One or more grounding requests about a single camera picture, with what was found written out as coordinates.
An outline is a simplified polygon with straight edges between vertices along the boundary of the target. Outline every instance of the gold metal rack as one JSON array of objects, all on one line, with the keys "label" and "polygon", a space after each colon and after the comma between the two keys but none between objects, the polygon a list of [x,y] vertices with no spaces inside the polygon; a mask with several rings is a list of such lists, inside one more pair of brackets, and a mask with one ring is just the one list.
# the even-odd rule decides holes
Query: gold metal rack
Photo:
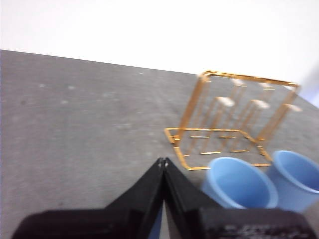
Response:
[{"label": "gold metal rack", "polygon": [[[212,84],[213,80],[211,77],[213,76],[222,77],[223,79],[232,79],[234,86],[229,97],[209,97],[209,88],[206,87],[206,84]],[[236,106],[241,101],[247,88],[244,81],[258,82],[263,90],[257,99],[252,99],[246,104],[239,114],[238,119],[235,120],[234,125],[230,127],[230,121],[234,115]],[[269,107],[267,101],[271,98],[272,91],[274,90],[271,84],[289,86],[292,87],[292,90],[289,91],[280,106],[270,117],[269,121],[260,130],[257,137],[253,138],[250,134],[252,126],[258,121],[261,111]],[[296,97],[298,88],[299,85],[293,82],[220,71],[205,71],[198,76],[198,81],[180,120],[179,127],[165,128],[164,132],[169,142],[173,144],[175,153],[182,166],[187,170],[209,169],[207,166],[191,167],[186,162],[186,158],[191,156],[198,140],[203,140],[200,155],[221,153],[223,149],[227,147],[228,141],[232,140],[233,143],[230,147],[230,152],[249,152],[251,147],[255,146],[266,160],[272,161],[270,155],[265,150],[265,147],[273,136],[274,131],[282,122],[286,113],[289,110],[300,110],[298,107],[291,105],[291,102]],[[204,106],[205,102],[210,102],[206,107],[207,109]],[[217,127],[222,116],[225,117],[225,120],[222,122],[221,127]],[[191,142],[184,154],[181,151],[180,146],[184,141],[184,133],[187,131],[190,133]],[[220,140],[222,140],[221,147],[215,151],[207,151],[206,148],[208,147],[209,139],[214,132],[217,132]],[[237,150],[236,145],[241,138],[247,139],[249,141],[249,146],[245,149]],[[261,167],[269,166],[270,164],[257,163],[253,165]]]}]

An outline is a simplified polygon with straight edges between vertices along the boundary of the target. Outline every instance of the gray countertop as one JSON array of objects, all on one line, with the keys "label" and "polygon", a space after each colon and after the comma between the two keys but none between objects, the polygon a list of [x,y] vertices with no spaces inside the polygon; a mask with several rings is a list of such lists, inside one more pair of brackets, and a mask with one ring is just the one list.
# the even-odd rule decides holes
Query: gray countertop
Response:
[{"label": "gray countertop", "polygon": [[[106,206],[160,156],[199,187],[205,171],[183,170],[163,133],[178,126],[195,82],[192,74],[1,51],[1,238],[28,214]],[[318,162],[319,110],[295,103],[303,112],[287,117],[268,151]],[[319,204],[305,216],[319,233]],[[175,238],[162,222],[160,238]]]}]

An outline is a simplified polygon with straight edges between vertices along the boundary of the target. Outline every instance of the blue plastic cup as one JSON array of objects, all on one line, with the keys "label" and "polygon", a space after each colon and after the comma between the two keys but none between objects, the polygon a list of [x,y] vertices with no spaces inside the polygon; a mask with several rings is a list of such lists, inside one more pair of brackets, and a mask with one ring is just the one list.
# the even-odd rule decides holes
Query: blue plastic cup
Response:
[{"label": "blue plastic cup", "polygon": [[319,166],[291,151],[276,151],[266,174],[279,195],[278,207],[302,212],[319,199]]},{"label": "blue plastic cup", "polygon": [[225,208],[274,208],[278,194],[268,177],[251,164],[231,157],[216,158],[202,191]]}]

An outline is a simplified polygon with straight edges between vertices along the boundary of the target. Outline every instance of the cup rim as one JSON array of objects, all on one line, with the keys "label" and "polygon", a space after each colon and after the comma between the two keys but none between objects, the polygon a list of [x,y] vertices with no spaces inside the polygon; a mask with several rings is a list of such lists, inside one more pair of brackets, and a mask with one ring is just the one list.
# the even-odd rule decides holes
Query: cup rim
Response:
[{"label": "cup rim", "polygon": [[306,161],[307,163],[309,163],[312,167],[314,167],[315,170],[318,171],[319,173],[319,168],[318,168],[318,165],[313,162],[310,158],[302,155],[302,154],[299,154],[299,153],[296,153],[296,152],[293,152],[293,151],[289,151],[289,150],[278,150],[278,151],[275,151],[274,154],[273,154],[273,158],[274,158],[274,161],[273,161],[273,164],[275,165],[275,167],[277,168],[277,170],[293,185],[307,191],[307,192],[312,192],[312,193],[317,193],[319,194],[319,190],[316,190],[316,189],[313,189],[311,187],[308,187],[306,186],[305,184],[302,184],[301,182],[299,182],[297,179],[295,179],[290,173],[287,172],[287,170],[282,166],[281,164],[281,161],[280,161],[280,154],[282,153],[289,153],[289,154],[292,154],[292,155],[295,155],[295,156],[298,156],[300,159]]},{"label": "cup rim", "polygon": [[[266,188],[267,188],[268,193],[269,193],[269,202],[263,208],[274,208],[277,206],[277,203],[278,203],[277,189],[276,189],[275,185],[273,184],[273,182],[268,178],[268,176],[266,174],[264,174],[262,171],[257,169],[255,166],[252,166],[250,163],[248,163],[242,159],[233,158],[233,157],[215,158],[214,160],[212,160],[209,163],[209,167],[211,168],[211,170],[213,169],[213,167],[216,163],[218,163],[219,161],[222,161],[222,160],[236,161],[238,163],[241,163],[241,164],[247,166],[250,170],[252,170],[266,185]],[[240,205],[239,203],[237,203],[236,201],[231,199],[226,193],[224,193],[224,191],[218,185],[215,177],[208,176],[207,178],[208,178],[208,182],[211,185],[211,187],[216,191],[216,193],[219,195],[219,197],[221,197],[222,200],[224,200],[227,204],[231,205],[232,207],[239,208],[239,209],[246,209],[247,208],[247,207]]]}]

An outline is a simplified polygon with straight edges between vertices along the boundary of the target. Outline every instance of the gold wire frame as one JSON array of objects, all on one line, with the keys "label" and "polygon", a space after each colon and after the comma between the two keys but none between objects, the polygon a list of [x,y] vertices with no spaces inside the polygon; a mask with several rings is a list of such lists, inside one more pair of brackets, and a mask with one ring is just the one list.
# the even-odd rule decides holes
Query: gold wire frame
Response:
[{"label": "gold wire frame", "polygon": [[[194,124],[197,125],[199,122],[199,115],[201,114],[202,111],[202,101],[204,101],[207,97],[207,87],[204,87],[206,83],[211,83],[212,80],[210,77],[212,76],[218,76],[218,77],[224,77],[224,78],[232,78],[232,79],[239,79],[243,81],[251,81],[251,82],[259,82],[259,83],[266,83],[266,84],[274,84],[274,85],[281,85],[281,86],[289,86],[293,87],[292,90],[287,94],[287,96],[284,98],[280,106],[277,108],[277,110],[274,112],[274,114],[271,116],[269,121],[266,123],[266,125],[261,129],[259,134],[257,135],[256,138],[253,138],[250,135],[250,128],[246,128],[246,130],[243,130],[243,127],[237,128],[238,124],[235,124],[234,128],[228,128],[228,123],[229,123],[229,117],[232,114],[233,109],[230,110],[228,118],[226,118],[226,121],[224,121],[222,128],[216,128],[216,122],[220,118],[220,115],[223,113],[223,106],[220,104],[217,108],[217,113],[215,115],[215,120],[210,124],[209,127],[202,128],[202,127],[188,127],[189,122],[191,117],[194,114],[195,108],[197,107],[198,111],[197,114],[194,115]],[[233,88],[233,91],[231,92],[231,95],[235,99],[234,101],[240,100],[244,88],[246,85],[241,85],[241,90],[238,90],[236,87],[240,87],[240,85],[235,85]],[[293,82],[286,82],[286,81],[280,81],[280,80],[273,80],[273,79],[268,79],[268,78],[263,78],[263,77],[255,77],[255,76],[247,76],[247,75],[239,75],[239,74],[232,74],[232,73],[226,73],[226,72],[220,72],[220,71],[205,71],[201,75],[198,76],[198,81],[195,85],[195,88],[192,92],[192,95],[190,97],[190,100],[187,104],[187,107],[183,113],[183,116],[180,120],[179,127],[171,127],[171,128],[165,128],[164,132],[165,135],[167,136],[167,139],[171,144],[173,144],[174,151],[181,162],[182,166],[186,170],[204,170],[204,169],[210,169],[208,166],[196,166],[196,167],[191,167],[188,165],[186,162],[186,157],[190,156],[190,153],[192,151],[192,148],[195,144],[195,141],[198,138],[203,138],[205,140],[204,145],[203,145],[203,150],[201,155],[208,155],[208,154],[215,154],[215,153],[221,153],[222,149],[225,147],[225,144],[227,143],[227,140],[229,138],[236,138],[234,136],[229,136],[229,133],[235,133],[235,134],[242,134],[244,138],[248,139],[250,142],[250,146],[245,149],[245,150],[231,150],[231,152],[249,152],[249,149],[251,146],[257,147],[259,153],[265,157],[269,163],[256,163],[253,164],[254,166],[257,167],[262,167],[262,166],[269,166],[270,162],[272,161],[271,156],[267,153],[265,150],[265,146],[267,145],[268,141],[271,139],[274,131],[276,128],[279,126],[283,118],[285,117],[286,113],[288,112],[289,109],[291,109],[291,102],[295,99],[297,90],[299,89],[299,85]],[[264,90],[273,90],[273,88],[268,86],[264,88]],[[263,93],[261,98],[263,100],[266,100],[271,96],[271,93]],[[216,99],[218,97],[213,98],[211,101],[208,111],[206,114],[209,114],[211,109],[216,105]],[[239,116],[239,118],[244,118],[244,122],[242,125],[247,123],[248,120],[251,121],[251,124],[254,124],[255,121],[258,118],[259,112],[252,106],[252,102],[254,100],[250,101],[245,108],[245,111],[242,112],[248,112],[246,117],[244,115]],[[186,131],[189,131],[191,133],[190,138],[192,138],[192,142],[190,144],[189,149],[187,150],[186,154],[184,154],[181,149],[180,149],[180,144],[183,140],[184,133]],[[192,134],[198,133],[198,132],[206,132],[206,136],[198,136],[197,134]],[[213,132],[219,132],[220,138],[225,138],[226,140],[222,143],[222,147],[218,151],[212,151],[212,152],[205,152],[208,140],[210,135]],[[236,144],[238,138],[235,139],[233,147]]]}]

